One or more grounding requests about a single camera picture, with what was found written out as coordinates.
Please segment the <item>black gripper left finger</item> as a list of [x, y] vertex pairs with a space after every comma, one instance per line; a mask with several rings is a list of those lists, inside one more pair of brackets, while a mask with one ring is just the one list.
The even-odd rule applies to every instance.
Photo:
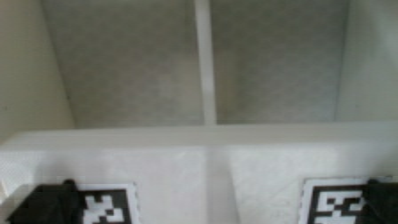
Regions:
[[76, 182], [41, 184], [7, 218], [7, 224], [81, 224], [81, 199]]

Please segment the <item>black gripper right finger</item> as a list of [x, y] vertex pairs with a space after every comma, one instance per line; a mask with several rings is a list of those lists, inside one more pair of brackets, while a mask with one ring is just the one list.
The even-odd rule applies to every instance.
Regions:
[[398, 183], [371, 179], [364, 188], [364, 224], [398, 224]]

